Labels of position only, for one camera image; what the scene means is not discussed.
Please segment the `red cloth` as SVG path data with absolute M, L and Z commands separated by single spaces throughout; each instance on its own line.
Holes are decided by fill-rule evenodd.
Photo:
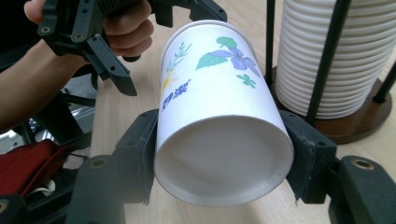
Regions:
M 50 180 L 64 165 L 74 145 L 44 140 L 16 147 L 0 155 L 0 195 L 27 196 Z

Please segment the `black metal frame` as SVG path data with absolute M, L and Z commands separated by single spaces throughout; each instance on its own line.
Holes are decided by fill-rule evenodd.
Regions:
M 84 65 L 77 71 L 75 77 L 91 75 L 90 81 L 97 81 L 98 76 L 91 72 L 90 65 Z M 61 146 L 75 144 L 78 147 L 89 147 L 91 145 L 92 132 L 84 133 L 77 120 L 69 108 L 70 105 L 81 105 L 82 107 L 95 107 L 95 99 L 73 95 L 69 89 L 64 88 L 54 99 L 52 99 L 37 115 L 31 119 L 39 127 L 47 130 L 54 138 L 55 142 Z M 32 131 L 30 120 L 14 128 L 13 131 L 19 134 L 25 144 L 35 143 L 35 132 Z

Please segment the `black wire cup holder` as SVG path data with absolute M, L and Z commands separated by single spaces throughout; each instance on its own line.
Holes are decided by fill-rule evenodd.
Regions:
M 377 77 L 360 109 L 339 119 L 319 119 L 317 117 L 318 107 L 326 86 L 328 75 L 330 74 L 333 57 L 347 19 L 347 13 L 350 5 L 351 0 L 336 0 L 329 26 L 329 31 L 332 35 L 327 36 L 325 40 L 308 111 L 304 116 L 299 115 L 338 144 L 358 141 L 374 133 L 381 127 L 389 116 L 392 108 L 389 91 L 393 86 L 393 83 L 396 81 L 395 63 L 391 72 L 384 81 L 380 81 L 378 78 L 379 76 Z M 273 84 L 275 96 L 276 76 L 277 66 L 271 70 L 267 77 Z M 277 102 L 281 108 L 289 110 L 283 106 L 278 99 Z

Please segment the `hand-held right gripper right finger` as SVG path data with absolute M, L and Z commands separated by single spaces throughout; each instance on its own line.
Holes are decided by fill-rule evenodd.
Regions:
M 280 110 L 294 146 L 294 161 L 287 175 L 296 200 L 324 203 L 326 171 L 334 164 L 337 146 L 299 116 Z

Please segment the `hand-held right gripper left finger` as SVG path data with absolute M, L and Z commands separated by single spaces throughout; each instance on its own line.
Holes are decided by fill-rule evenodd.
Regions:
M 120 189 L 125 203 L 149 203 L 154 181 L 158 115 L 157 109 L 140 114 L 112 153 L 119 165 Z

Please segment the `floral single paper cup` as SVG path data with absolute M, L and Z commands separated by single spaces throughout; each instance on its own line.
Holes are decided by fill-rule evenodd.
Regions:
M 260 198 L 289 173 L 294 150 L 248 39 L 196 21 L 165 45 L 154 171 L 181 201 L 231 206 Z

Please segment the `stack of white paper cups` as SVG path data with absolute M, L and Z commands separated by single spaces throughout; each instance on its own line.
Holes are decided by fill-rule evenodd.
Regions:
M 306 115 L 336 0 L 284 0 L 276 97 Z M 396 0 L 351 0 L 318 107 L 319 119 L 361 108 L 396 46 Z

